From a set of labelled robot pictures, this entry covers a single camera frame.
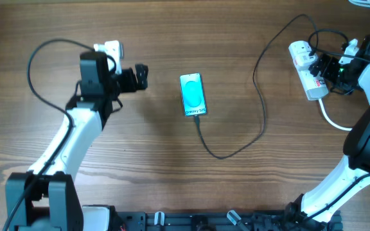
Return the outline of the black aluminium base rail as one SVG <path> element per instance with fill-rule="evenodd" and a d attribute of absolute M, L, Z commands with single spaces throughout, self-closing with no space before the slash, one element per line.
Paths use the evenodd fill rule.
<path fill-rule="evenodd" d="M 145 213 L 115 212 L 111 219 L 111 230 L 145 231 L 145 230 L 326 230 L 342 231 L 342 216 L 335 212 L 327 223 L 320 225 L 307 222 L 299 225 L 295 221 L 287 221 L 282 210 L 263 210 L 253 213 Z"/>

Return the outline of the smartphone with teal screen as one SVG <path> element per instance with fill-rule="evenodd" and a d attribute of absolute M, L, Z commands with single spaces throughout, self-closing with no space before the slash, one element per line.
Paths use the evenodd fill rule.
<path fill-rule="evenodd" d="M 206 114 L 207 106 L 200 73 L 181 75 L 179 81 L 184 115 L 189 117 Z"/>

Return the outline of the white USB charger plug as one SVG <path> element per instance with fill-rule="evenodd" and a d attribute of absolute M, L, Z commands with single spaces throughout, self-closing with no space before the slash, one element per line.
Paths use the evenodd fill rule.
<path fill-rule="evenodd" d="M 294 66 L 297 70 L 307 69 L 317 60 L 317 58 L 317 55 L 310 55 L 310 53 L 300 53 L 294 58 Z"/>

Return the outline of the white power strip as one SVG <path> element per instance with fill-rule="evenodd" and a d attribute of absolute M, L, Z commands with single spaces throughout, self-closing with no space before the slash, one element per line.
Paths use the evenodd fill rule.
<path fill-rule="evenodd" d="M 298 40 L 291 43 L 288 47 L 292 61 L 294 63 L 294 58 L 300 53 L 311 53 L 311 47 L 309 44 L 303 40 Z M 307 69 L 297 70 L 300 81 L 302 83 L 304 92 L 309 101 L 319 100 L 328 94 L 327 85 L 322 77 L 317 75 L 314 77 L 310 71 Z"/>

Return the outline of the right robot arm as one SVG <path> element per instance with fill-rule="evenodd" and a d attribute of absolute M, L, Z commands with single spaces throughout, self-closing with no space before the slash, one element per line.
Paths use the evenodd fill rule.
<path fill-rule="evenodd" d="M 299 40 L 288 50 L 308 100 L 323 103 L 328 93 L 364 92 L 369 108 L 351 128 L 343 157 L 335 169 L 313 190 L 286 206 L 280 221 L 292 230 L 333 230 L 334 214 L 352 196 L 370 185 L 370 35 L 361 44 L 346 39 L 343 52 L 317 55 L 309 41 Z"/>

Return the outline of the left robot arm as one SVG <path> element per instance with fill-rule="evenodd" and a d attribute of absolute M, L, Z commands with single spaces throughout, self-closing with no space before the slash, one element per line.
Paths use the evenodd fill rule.
<path fill-rule="evenodd" d="M 101 51 L 80 55 L 81 79 L 65 108 L 63 123 L 42 156 L 25 173 L 6 182 L 8 217 L 4 230 L 82 230 L 84 212 L 74 180 L 93 141 L 101 134 L 113 102 L 122 93 L 145 90 L 149 68 L 121 69 Z"/>

